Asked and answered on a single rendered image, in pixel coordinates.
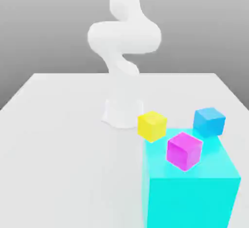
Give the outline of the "small magenta cube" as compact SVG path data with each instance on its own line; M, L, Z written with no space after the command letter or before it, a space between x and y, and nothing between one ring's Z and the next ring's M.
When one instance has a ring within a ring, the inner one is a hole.
M200 161L203 141L185 132L180 132L167 142L166 160L188 171Z

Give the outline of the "small yellow cube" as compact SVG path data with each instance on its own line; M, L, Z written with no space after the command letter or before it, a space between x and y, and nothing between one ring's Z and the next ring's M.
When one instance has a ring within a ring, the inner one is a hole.
M150 143L166 136L167 118L160 113L150 111L138 116L138 135Z

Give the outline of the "large cyan box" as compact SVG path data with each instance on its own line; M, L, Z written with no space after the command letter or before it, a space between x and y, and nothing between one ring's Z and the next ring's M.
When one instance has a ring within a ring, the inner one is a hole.
M241 177L218 137L205 138L200 162L182 171L166 160L169 128L142 150L144 228L228 228Z

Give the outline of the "small blue cube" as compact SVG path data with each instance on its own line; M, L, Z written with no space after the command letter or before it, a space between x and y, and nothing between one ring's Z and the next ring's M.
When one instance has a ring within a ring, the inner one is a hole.
M223 133L226 117L214 107L195 111L193 128L202 137L219 136Z

